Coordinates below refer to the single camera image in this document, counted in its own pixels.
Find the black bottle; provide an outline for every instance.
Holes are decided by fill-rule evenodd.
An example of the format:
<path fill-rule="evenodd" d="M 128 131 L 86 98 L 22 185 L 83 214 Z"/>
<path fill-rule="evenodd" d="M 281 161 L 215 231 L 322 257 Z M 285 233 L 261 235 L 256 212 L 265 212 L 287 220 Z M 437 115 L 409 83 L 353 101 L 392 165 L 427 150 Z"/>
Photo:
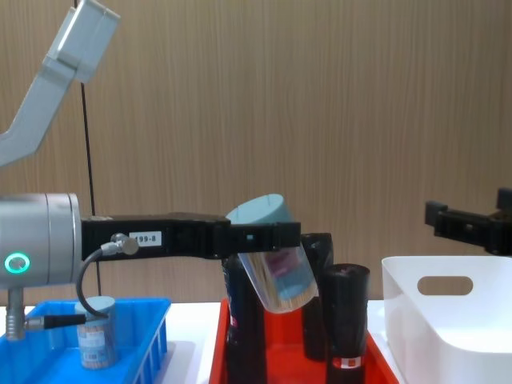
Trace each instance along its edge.
<path fill-rule="evenodd" d="M 228 384 L 265 384 L 266 352 L 263 305 L 237 254 L 222 260 L 230 304 L 226 340 Z"/>
<path fill-rule="evenodd" d="M 320 277 L 327 334 L 327 384 L 363 384 L 370 270 L 335 264 Z"/>
<path fill-rule="evenodd" d="M 333 264 L 333 240 L 330 234 L 303 234 L 302 247 L 306 252 L 315 280 Z M 311 360 L 326 360 L 326 335 L 322 320 L 320 298 L 313 298 L 302 308 L 302 336 L 304 355 Z"/>

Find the red tray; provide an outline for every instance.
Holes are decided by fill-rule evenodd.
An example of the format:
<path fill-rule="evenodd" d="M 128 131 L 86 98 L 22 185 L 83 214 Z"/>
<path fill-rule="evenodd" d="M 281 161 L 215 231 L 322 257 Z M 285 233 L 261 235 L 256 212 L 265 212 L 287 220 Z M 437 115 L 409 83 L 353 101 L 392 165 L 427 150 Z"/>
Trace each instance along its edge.
<path fill-rule="evenodd" d="M 228 384 L 226 374 L 226 336 L 230 321 L 227 300 L 222 300 L 218 320 L 214 362 L 210 384 Z M 265 313 L 266 369 L 268 384 L 323 384 L 326 364 L 313 362 L 302 352 L 301 311 L 289 314 Z M 366 384 L 398 384 L 375 341 L 368 334 L 365 356 Z"/>

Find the bin handle hole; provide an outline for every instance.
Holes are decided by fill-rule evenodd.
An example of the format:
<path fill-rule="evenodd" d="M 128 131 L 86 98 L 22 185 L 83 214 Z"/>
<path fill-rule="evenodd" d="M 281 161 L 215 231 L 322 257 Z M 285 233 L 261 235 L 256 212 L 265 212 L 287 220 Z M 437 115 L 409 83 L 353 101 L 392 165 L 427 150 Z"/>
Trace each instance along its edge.
<path fill-rule="evenodd" d="M 425 276 L 419 279 L 418 290 L 425 296 L 466 296 L 473 281 L 467 276 Z"/>

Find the blue crate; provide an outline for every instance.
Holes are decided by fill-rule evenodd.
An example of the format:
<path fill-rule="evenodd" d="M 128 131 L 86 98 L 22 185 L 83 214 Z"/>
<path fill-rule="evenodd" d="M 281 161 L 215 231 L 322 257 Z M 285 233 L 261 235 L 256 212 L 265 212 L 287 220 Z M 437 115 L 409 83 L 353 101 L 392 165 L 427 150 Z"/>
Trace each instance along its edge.
<path fill-rule="evenodd" d="M 76 301 L 42 302 L 29 314 L 73 314 Z M 26 332 L 19 342 L 0 338 L 2 384 L 151 384 L 167 352 L 166 298 L 123 298 L 115 303 L 118 362 L 103 370 L 80 363 L 77 327 Z"/>

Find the white storage bin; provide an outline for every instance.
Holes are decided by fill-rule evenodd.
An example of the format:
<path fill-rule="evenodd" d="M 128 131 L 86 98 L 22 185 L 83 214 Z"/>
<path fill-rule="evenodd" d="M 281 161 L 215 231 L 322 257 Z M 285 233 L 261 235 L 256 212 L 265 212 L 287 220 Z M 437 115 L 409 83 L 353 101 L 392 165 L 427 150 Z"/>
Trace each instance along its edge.
<path fill-rule="evenodd" d="M 464 276 L 463 296 L 426 296 L 425 276 Z M 382 260 L 386 332 L 409 384 L 512 383 L 512 260 L 403 256 Z"/>

